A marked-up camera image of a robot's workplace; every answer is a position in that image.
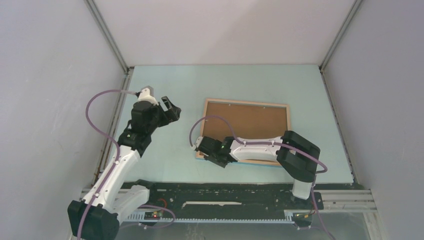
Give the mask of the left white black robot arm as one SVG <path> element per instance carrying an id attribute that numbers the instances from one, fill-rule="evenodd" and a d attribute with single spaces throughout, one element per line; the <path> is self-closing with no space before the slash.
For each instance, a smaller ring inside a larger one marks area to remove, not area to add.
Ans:
<path id="1" fill-rule="evenodd" d="M 113 240 L 122 222 L 139 206 L 153 208 L 158 194 L 145 186 L 136 186 L 124 198 L 116 200 L 126 175 L 138 163 L 152 141 L 157 128 L 176 122 L 181 109 L 167 96 L 161 98 L 164 110 L 151 96 L 139 96 L 133 104 L 131 119 L 127 122 L 118 140 L 115 160 L 108 163 L 92 189 L 67 208 L 72 234 L 81 240 Z"/>

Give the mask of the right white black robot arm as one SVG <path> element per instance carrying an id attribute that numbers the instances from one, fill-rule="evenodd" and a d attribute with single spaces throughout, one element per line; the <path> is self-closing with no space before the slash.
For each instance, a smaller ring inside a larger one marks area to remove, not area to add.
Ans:
<path id="1" fill-rule="evenodd" d="M 311 202 L 311 188 L 318 173 L 321 150 L 292 130 L 269 139 L 244 139 L 227 136 L 220 141 L 200 136 L 191 148 L 203 154 L 205 160 L 222 168 L 229 163 L 247 160 L 277 163 L 293 178 L 291 204 L 304 209 Z"/>

